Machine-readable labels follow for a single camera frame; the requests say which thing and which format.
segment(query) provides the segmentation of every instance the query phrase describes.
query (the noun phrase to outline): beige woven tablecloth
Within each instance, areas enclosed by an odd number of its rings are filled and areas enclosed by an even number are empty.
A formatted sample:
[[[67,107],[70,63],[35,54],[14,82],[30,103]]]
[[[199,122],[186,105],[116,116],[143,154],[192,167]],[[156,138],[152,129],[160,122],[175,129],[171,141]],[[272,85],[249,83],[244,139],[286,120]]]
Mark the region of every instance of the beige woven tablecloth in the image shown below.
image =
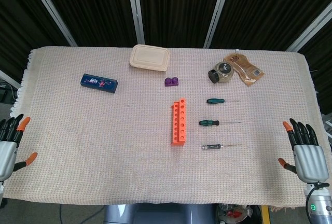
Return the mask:
[[[13,116],[31,122],[17,161],[35,162],[5,182],[5,197],[66,204],[138,202],[304,206],[304,183],[278,163],[294,163],[282,121],[316,130],[331,155],[305,58],[298,53],[240,53],[265,75],[247,87],[237,73],[213,84],[208,71],[233,50],[170,49],[166,72],[129,65],[131,48],[33,50]],[[115,94],[80,85],[84,73],[117,79]],[[166,77],[178,87],[164,87]],[[172,108],[187,104],[187,141],[170,145]],[[212,97],[240,100],[208,105]],[[202,127],[200,120],[241,121]],[[205,144],[242,144],[201,150]]]

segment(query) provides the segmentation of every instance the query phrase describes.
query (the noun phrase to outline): orange fingertip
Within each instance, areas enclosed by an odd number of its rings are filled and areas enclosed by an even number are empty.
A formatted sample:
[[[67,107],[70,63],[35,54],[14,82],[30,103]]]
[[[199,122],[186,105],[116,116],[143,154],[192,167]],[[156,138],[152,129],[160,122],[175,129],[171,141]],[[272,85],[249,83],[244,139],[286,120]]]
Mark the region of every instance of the orange fingertip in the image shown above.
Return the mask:
[[[17,131],[21,131],[21,132],[24,132],[25,130],[25,127],[27,126],[27,124],[29,124],[30,122],[30,117],[26,117],[21,123],[20,125],[17,127]]]
[[[290,124],[288,124],[286,121],[282,122],[282,124],[284,125],[285,129],[287,132],[292,131],[293,127],[291,127]]]
[[[284,159],[282,159],[282,158],[278,158],[278,161],[279,161],[279,164],[280,164],[283,168],[286,167],[287,163],[286,163],[286,161],[285,161]]]
[[[38,153],[34,152],[30,155],[30,157],[28,159],[26,159],[26,166],[28,166],[29,164],[31,164],[33,161],[35,161],[36,157],[37,157]]]

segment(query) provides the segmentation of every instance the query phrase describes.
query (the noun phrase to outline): white metal frame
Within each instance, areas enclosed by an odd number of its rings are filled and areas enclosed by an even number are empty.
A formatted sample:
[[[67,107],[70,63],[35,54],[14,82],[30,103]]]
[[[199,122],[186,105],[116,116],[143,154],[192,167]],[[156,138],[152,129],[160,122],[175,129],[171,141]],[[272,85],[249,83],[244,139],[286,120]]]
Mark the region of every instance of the white metal frame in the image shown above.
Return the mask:
[[[226,0],[217,0],[216,6],[214,7],[214,11],[212,14],[212,19],[210,22],[209,30],[207,31],[207,35],[205,38],[204,49],[208,49],[211,45],[211,41],[216,30],[220,15],[222,14],[222,10],[224,7]]]
[[[324,25],[332,19],[332,2],[316,17],[286,51],[299,51]]]
[[[21,84],[19,84],[17,81],[15,81],[13,78],[5,74],[0,70],[0,78],[11,84],[13,87],[19,89],[21,87]]]
[[[47,11],[50,13],[51,17],[59,27],[60,31],[68,41],[70,46],[77,46],[73,36],[71,35],[69,29],[67,28],[66,24],[62,20],[60,14],[58,13],[57,9],[55,8],[54,4],[51,0],[41,0],[43,5],[46,7]]]
[[[140,0],[130,0],[138,44],[145,44]]]

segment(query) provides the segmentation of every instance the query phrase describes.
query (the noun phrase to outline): container lid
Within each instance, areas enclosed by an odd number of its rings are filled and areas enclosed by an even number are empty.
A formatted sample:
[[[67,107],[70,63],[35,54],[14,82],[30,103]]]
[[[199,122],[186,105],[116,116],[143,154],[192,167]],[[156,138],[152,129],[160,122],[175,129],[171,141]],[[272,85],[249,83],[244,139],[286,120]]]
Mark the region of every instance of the container lid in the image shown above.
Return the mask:
[[[166,71],[170,59],[170,51],[165,48],[135,45],[130,56],[130,65],[145,69]]]

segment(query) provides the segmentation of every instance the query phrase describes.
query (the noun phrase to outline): orange block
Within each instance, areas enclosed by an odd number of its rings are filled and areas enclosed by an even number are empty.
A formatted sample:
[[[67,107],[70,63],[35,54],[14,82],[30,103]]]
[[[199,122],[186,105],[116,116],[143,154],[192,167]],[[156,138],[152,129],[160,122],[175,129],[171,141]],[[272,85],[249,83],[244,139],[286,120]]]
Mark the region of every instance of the orange block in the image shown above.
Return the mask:
[[[172,145],[185,145],[186,141],[186,100],[181,98],[174,102],[173,108],[173,141]]]

